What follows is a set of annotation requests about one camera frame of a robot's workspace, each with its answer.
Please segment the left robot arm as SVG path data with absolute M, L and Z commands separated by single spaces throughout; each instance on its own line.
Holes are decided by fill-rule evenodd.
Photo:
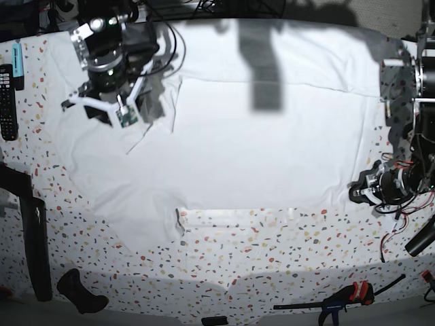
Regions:
M 401 211 L 418 195 L 434 192 L 434 2 L 423 2 L 421 28 L 415 37 L 416 52 L 408 59 L 385 59 L 388 67 L 409 71 L 412 120 L 402 129 L 411 136 L 410 158 L 393 165 L 376 161 L 360 173 L 349 189 L 350 201 L 374 206 L 379 213 Z

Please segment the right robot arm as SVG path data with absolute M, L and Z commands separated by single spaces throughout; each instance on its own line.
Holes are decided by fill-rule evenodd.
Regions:
M 78 26 L 69 35 L 88 74 L 62 103 L 84 107 L 88 118 L 126 128 L 139 121 L 137 99 L 160 46 L 152 24 L 137 26 L 136 1 L 78 1 Z

